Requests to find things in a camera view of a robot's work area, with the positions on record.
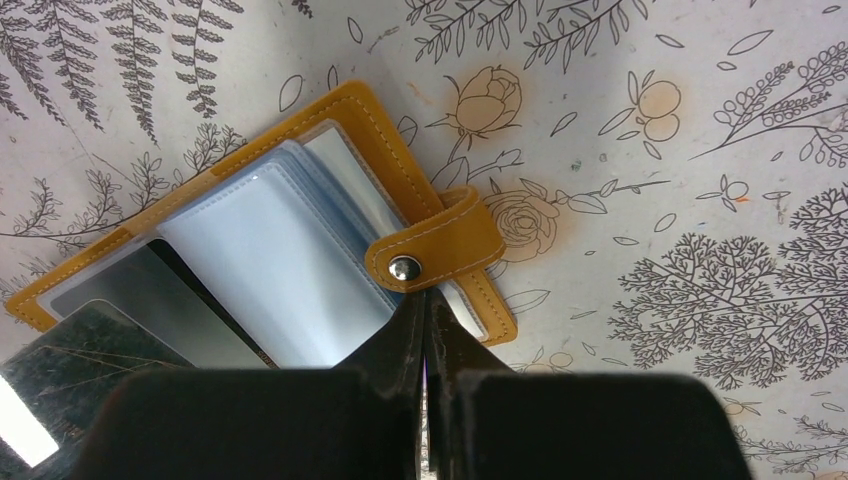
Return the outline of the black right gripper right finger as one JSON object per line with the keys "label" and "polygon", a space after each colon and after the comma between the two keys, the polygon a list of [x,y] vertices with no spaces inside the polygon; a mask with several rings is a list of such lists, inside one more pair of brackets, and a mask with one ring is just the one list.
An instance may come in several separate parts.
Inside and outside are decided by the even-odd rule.
{"label": "black right gripper right finger", "polygon": [[429,460],[441,479],[747,479],[718,400],[678,374],[518,373],[425,297]]}

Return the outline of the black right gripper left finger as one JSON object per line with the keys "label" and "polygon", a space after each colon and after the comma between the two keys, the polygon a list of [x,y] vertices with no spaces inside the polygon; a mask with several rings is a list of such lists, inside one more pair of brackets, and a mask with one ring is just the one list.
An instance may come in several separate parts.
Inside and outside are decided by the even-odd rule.
{"label": "black right gripper left finger", "polygon": [[416,479],[426,296],[328,369],[152,370],[121,383],[74,479]]}

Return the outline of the yellow leather card holder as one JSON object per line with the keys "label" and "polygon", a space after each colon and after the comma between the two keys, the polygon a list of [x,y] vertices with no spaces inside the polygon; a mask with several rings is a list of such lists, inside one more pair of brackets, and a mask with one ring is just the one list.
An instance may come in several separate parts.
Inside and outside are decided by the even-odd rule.
{"label": "yellow leather card holder", "polygon": [[39,298],[149,238],[169,243],[275,367],[339,363],[402,298],[434,288],[477,341],[515,339],[487,268],[506,250],[481,194],[435,188],[383,105],[349,81],[126,220],[15,294],[8,311],[47,332]]}

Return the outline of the white credit card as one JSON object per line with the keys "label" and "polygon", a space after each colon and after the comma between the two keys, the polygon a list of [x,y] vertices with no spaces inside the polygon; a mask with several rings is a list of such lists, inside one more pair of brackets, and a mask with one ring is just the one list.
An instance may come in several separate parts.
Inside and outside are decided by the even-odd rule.
{"label": "white credit card", "polygon": [[128,316],[195,366],[276,366],[160,237],[109,254],[39,298],[58,320],[93,301]]}

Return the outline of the dark brown credit card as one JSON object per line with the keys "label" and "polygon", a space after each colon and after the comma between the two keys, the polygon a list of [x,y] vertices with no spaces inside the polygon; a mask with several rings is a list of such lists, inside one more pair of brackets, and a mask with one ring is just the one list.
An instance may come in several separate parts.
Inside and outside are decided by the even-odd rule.
{"label": "dark brown credit card", "polygon": [[2,478],[68,478],[126,377],[189,364],[109,303],[88,302],[1,364]]}

